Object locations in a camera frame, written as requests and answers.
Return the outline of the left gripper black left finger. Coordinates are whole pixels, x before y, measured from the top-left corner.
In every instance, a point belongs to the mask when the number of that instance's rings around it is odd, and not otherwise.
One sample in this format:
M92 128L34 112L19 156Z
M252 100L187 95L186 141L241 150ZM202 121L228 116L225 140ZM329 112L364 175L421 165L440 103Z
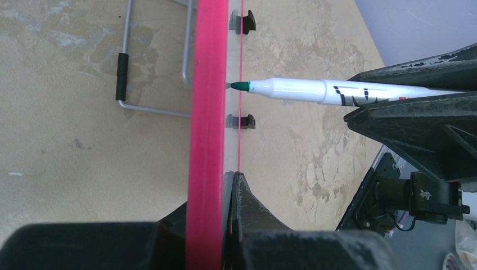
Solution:
M1 269L184 269L186 206L157 222L23 226L1 247Z

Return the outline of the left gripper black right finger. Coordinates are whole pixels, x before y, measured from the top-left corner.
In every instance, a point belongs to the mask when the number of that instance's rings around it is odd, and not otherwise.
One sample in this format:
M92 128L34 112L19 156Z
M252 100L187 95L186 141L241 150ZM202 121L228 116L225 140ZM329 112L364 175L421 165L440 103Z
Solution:
M378 234L361 230L294 231L235 172L229 208L230 269L396 269Z

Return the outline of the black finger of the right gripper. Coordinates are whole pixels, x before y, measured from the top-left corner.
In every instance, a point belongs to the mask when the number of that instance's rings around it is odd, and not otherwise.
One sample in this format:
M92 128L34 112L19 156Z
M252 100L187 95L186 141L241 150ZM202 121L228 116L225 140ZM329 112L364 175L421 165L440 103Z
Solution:
M434 181L476 177L476 93L380 102L344 121Z
M349 80L476 91L476 44L441 55L364 71Z

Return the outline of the white green whiteboard marker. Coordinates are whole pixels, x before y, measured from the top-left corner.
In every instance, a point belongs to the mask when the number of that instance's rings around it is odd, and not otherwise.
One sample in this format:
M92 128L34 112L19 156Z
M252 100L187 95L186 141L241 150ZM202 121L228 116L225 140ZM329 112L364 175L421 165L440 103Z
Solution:
M383 101L458 94L459 91L419 86L354 82L270 78L227 83L226 88L261 95L274 100L314 102L321 105L361 107Z

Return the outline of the pink framed whiteboard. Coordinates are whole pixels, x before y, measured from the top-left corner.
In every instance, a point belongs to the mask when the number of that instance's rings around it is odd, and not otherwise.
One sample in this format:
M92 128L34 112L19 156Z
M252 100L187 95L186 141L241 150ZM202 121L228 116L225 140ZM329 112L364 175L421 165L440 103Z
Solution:
M243 1L198 1L185 237L186 269L225 269L232 183L241 161Z

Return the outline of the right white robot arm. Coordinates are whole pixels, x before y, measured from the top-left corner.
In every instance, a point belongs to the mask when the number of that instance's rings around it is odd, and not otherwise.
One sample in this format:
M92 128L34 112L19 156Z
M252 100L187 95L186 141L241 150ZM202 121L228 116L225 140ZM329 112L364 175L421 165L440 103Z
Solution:
M349 129L382 143L337 228L383 233L397 212L446 224L476 207L476 45L365 71L354 82L443 89L442 96L367 105L344 116Z

